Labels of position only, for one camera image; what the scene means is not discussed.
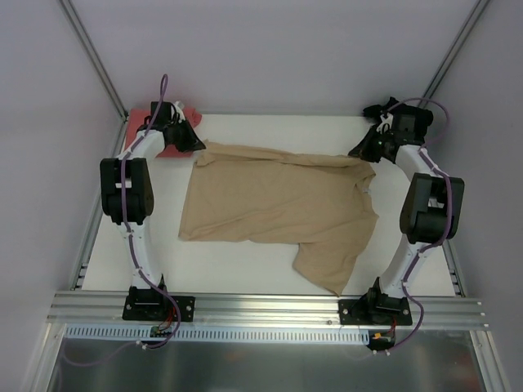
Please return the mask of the beige t shirt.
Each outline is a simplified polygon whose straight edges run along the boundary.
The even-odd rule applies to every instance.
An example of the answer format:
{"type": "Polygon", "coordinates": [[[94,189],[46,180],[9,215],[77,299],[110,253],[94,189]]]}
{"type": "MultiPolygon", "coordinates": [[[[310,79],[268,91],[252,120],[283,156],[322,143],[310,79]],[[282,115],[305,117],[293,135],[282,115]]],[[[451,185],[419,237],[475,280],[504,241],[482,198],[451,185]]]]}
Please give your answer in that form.
{"type": "Polygon", "coordinates": [[[293,268],[341,295],[373,236],[375,171],[343,155],[209,142],[181,214],[185,241],[296,244],[293,268]]]}

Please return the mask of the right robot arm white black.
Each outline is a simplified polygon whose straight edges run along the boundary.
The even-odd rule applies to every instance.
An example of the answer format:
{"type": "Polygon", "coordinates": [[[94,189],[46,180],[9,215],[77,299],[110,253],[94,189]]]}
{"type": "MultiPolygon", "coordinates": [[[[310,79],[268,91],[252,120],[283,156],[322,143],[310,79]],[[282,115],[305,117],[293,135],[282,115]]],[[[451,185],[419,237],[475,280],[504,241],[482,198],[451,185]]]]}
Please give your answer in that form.
{"type": "Polygon", "coordinates": [[[350,152],[354,158],[394,163],[409,180],[400,212],[400,243],[385,272],[348,309],[343,323],[387,325],[412,323],[409,285],[430,253],[452,238],[458,226],[464,182],[442,171],[429,157],[415,114],[381,114],[350,152]]]}

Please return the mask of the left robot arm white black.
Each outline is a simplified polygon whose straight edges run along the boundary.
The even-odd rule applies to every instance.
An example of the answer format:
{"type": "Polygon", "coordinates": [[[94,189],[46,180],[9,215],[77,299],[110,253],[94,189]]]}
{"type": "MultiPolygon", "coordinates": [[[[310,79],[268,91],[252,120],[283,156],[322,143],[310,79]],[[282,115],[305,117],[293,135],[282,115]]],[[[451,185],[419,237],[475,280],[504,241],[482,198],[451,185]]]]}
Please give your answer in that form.
{"type": "Polygon", "coordinates": [[[141,303],[151,319],[165,317],[170,300],[151,245],[154,191],[149,163],[157,157],[185,158],[205,149],[195,132],[202,119],[196,109],[180,101],[153,101],[142,123],[132,124],[123,152],[100,162],[102,211],[122,235],[132,266],[131,303],[141,303]]]}

